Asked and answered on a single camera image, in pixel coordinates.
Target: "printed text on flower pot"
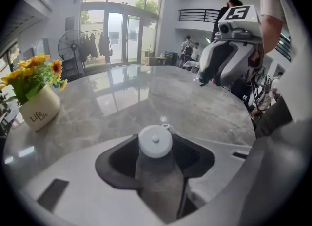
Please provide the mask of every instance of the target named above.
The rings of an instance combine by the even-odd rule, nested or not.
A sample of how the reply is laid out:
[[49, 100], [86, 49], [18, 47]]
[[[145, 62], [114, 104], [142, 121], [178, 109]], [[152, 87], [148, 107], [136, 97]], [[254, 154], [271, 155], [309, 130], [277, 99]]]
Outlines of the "printed text on flower pot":
[[42, 112], [36, 112], [34, 115], [34, 118], [32, 118], [32, 116], [30, 116], [29, 118], [32, 120], [32, 122], [35, 122], [37, 119], [39, 119], [40, 121], [44, 120], [48, 114], [47, 113], [42, 113]]

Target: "white bottle cap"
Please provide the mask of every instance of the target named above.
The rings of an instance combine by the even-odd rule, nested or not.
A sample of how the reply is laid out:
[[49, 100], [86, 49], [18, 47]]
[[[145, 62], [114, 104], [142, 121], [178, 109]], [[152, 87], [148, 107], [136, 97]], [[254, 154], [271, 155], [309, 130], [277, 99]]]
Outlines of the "white bottle cap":
[[138, 135], [140, 150], [151, 158], [161, 158], [172, 148], [171, 133], [162, 126], [150, 125]]

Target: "flower pot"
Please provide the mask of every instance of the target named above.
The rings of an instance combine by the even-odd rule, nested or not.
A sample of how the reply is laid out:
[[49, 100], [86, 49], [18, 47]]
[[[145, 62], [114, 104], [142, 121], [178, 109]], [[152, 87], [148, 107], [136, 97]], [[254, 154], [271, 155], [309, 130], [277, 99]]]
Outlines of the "flower pot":
[[47, 84], [34, 98], [22, 105], [19, 111], [29, 127], [38, 131], [59, 113], [59, 109], [59, 97]]

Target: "glossy gray table surface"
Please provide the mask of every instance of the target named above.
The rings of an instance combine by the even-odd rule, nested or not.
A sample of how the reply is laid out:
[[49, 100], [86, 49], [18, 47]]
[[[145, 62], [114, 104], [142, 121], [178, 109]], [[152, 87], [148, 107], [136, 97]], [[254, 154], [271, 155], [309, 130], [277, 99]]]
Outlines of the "glossy gray table surface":
[[169, 123], [184, 135], [252, 145], [254, 130], [244, 104], [227, 90], [200, 87], [196, 74], [173, 66], [119, 67], [68, 84], [61, 110], [38, 132], [23, 122], [4, 150], [17, 187], [61, 157], [98, 143]]

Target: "potted plant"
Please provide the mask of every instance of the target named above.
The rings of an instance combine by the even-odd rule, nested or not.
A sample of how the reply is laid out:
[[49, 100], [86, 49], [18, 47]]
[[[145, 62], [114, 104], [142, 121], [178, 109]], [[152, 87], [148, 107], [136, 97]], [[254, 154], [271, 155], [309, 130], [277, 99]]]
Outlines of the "potted plant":
[[50, 84], [62, 91], [67, 80], [61, 79], [62, 62], [54, 60], [47, 64], [49, 55], [38, 54], [28, 61], [21, 61], [20, 69], [2, 78], [0, 90], [5, 86], [13, 87], [15, 96], [21, 105], [19, 111], [29, 127], [35, 131], [50, 122], [59, 112], [59, 97], [50, 88]]

